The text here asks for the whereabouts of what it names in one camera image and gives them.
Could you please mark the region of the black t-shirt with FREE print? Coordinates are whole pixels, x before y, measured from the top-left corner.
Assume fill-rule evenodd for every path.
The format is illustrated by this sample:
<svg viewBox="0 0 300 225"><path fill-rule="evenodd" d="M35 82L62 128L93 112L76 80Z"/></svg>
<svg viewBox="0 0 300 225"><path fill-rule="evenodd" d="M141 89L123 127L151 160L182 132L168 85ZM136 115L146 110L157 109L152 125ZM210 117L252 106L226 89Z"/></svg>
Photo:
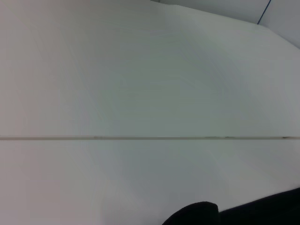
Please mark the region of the black t-shirt with FREE print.
<svg viewBox="0 0 300 225"><path fill-rule="evenodd" d="M196 202L162 225L300 225L300 187L224 211L211 202Z"/></svg>

